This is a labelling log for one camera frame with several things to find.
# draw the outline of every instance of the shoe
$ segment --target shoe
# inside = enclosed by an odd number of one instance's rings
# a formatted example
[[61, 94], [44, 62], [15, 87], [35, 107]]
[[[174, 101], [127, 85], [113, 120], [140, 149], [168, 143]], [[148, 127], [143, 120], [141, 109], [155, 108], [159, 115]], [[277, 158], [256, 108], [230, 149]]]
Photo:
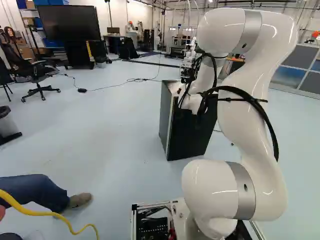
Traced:
[[78, 195], [73, 195], [70, 197], [69, 205], [67, 209], [75, 209], [81, 207], [92, 200], [91, 193], [80, 193]]

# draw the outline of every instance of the blue jeans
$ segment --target blue jeans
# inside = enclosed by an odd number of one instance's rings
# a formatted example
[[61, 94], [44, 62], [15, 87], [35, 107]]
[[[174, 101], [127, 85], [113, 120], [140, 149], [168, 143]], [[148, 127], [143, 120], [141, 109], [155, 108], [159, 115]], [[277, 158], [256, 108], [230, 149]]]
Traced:
[[[0, 177], [0, 189], [9, 193], [21, 205], [35, 202], [56, 213], [65, 210], [70, 201], [67, 191], [43, 174]], [[0, 205], [6, 209], [11, 207], [2, 198]]]

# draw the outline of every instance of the blue bin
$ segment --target blue bin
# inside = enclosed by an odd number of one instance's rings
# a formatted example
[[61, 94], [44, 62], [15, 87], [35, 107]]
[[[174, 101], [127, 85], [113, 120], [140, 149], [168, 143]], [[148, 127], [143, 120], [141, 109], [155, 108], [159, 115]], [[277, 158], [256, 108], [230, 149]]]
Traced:
[[36, 28], [43, 28], [42, 22], [40, 17], [35, 17], [34, 18], [34, 25]]
[[50, 5], [49, 0], [33, 0], [34, 5]]
[[68, 5], [67, 0], [33, 0], [34, 5]]
[[64, 43], [62, 41], [52, 41], [52, 40], [48, 40], [46, 38], [43, 38], [43, 43], [47, 48], [59, 48], [59, 47], [64, 47]]
[[27, 4], [25, 0], [16, 0], [16, 4], [18, 5], [18, 9], [26, 9]]

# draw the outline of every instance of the computer monitor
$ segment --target computer monitor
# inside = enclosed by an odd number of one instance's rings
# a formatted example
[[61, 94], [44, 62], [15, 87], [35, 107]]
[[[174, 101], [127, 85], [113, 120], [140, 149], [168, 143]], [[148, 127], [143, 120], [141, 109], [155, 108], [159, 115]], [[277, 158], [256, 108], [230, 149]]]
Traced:
[[107, 27], [106, 31], [108, 34], [120, 34], [120, 27]]
[[101, 40], [97, 10], [94, 6], [39, 5], [37, 9], [49, 40]]

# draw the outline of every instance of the person's hand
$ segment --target person's hand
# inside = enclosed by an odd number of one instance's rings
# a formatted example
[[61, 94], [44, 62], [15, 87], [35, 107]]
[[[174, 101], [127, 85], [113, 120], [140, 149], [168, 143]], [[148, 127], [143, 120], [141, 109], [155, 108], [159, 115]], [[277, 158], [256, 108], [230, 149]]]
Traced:
[[0, 221], [5, 217], [5, 215], [6, 215], [6, 208], [0, 205]]

